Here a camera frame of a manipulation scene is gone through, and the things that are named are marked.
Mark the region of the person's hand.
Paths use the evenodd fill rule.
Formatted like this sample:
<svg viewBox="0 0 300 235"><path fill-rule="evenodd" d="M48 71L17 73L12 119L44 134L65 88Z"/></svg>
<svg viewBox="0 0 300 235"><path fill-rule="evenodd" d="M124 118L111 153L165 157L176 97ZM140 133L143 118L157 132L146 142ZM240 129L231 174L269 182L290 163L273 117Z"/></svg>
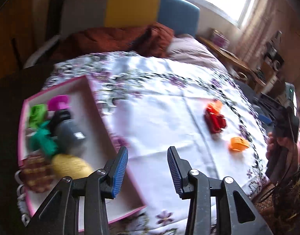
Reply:
<svg viewBox="0 0 300 235"><path fill-rule="evenodd" d="M297 144L288 137L276 137L272 132L268 133L266 158L269 160L278 147L288 149L292 161L299 162Z"/></svg>

